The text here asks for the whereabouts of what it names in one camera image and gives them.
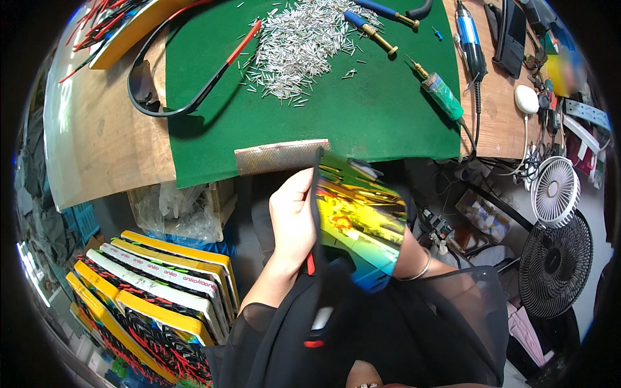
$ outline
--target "white fan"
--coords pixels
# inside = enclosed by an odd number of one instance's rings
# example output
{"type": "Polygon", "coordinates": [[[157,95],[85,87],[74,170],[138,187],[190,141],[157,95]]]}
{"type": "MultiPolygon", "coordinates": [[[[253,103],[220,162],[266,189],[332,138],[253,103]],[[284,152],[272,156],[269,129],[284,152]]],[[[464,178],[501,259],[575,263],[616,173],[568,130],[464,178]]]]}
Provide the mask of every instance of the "white fan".
{"type": "Polygon", "coordinates": [[[539,177],[530,191],[533,211],[545,227],[560,228],[572,219],[580,202],[580,181],[571,161],[552,156],[539,166],[539,177]]]}

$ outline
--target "workbench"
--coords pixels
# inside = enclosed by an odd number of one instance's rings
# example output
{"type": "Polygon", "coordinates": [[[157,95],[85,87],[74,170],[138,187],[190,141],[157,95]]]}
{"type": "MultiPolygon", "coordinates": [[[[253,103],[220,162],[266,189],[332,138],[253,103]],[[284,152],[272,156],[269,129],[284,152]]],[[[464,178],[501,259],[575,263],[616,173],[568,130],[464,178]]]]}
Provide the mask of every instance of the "workbench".
{"type": "MultiPolygon", "coordinates": [[[[501,5],[500,0],[492,2],[501,5]]],[[[443,0],[443,3],[451,32],[442,31],[442,34],[445,40],[451,40],[451,35],[457,32],[456,3],[455,0],[443,0]]],[[[515,80],[492,64],[494,48],[483,6],[478,1],[468,1],[465,5],[475,20],[489,72],[481,84],[481,131],[477,155],[521,158],[524,122],[523,114],[514,104],[513,90],[518,84],[532,84],[525,69],[520,79],[515,80]]],[[[68,73],[68,68],[75,68],[88,55],[86,52],[72,53],[71,44],[65,46],[74,27],[75,21],[72,20],[60,38],[45,90],[47,172],[57,208],[174,181],[176,173],[167,121],[141,114],[127,97],[127,73],[140,44],[109,70],[82,69],[63,84],[58,84],[57,80],[68,73]]],[[[166,36],[166,33],[160,34],[145,57],[151,64],[153,80],[164,105],[166,36]]],[[[526,53],[534,54],[528,39],[526,53]]],[[[457,51],[456,57],[464,119],[474,134],[473,90],[464,93],[468,78],[457,51]]],[[[538,133],[537,121],[529,120],[529,141],[536,142],[538,133]]],[[[461,154],[467,155],[470,144],[463,131],[461,139],[461,154]]]]}

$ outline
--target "black fan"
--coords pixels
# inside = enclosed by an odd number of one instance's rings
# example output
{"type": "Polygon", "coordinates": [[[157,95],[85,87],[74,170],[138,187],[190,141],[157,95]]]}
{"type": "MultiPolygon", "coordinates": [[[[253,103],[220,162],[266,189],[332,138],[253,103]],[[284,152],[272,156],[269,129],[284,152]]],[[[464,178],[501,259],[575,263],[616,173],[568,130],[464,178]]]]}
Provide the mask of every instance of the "black fan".
{"type": "Polygon", "coordinates": [[[554,318],[578,298],[591,270],[593,237],[584,216],[564,227],[537,223],[528,235],[520,260],[519,290],[529,314],[554,318]]]}

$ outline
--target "blue electric screwdriver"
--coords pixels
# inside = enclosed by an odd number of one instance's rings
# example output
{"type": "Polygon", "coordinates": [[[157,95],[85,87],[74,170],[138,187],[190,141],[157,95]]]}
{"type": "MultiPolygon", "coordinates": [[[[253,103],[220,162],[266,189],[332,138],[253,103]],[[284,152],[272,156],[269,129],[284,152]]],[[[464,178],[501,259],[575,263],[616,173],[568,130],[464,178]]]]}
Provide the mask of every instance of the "blue electric screwdriver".
{"type": "Polygon", "coordinates": [[[476,98],[476,135],[474,136],[474,149],[468,161],[476,156],[476,145],[479,142],[479,128],[481,127],[481,81],[487,74],[485,56],[479,43],[479,34],[476,32],[474,20],[470,11],[464,7],[461,0],[457,0],[457,29],[460,32],[460,48],[466,62],[466,69],[470,73],[470,79],[474,83],[474,96],[476,98]]]}

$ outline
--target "blue push pin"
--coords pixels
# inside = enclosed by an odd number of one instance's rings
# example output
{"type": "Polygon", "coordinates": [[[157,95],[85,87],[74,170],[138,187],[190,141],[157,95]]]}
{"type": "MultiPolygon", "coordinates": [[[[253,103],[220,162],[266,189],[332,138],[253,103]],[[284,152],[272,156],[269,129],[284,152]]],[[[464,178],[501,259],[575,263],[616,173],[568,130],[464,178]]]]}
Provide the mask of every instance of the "blue push pin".
{"type": "Polygon", "coordinates": [[[433,34],[438,37],[438,40],[442,41],[442,34],[440,31],[436,30],[434,26],[431,26],[431,28],[433,28],[433,34]]]}

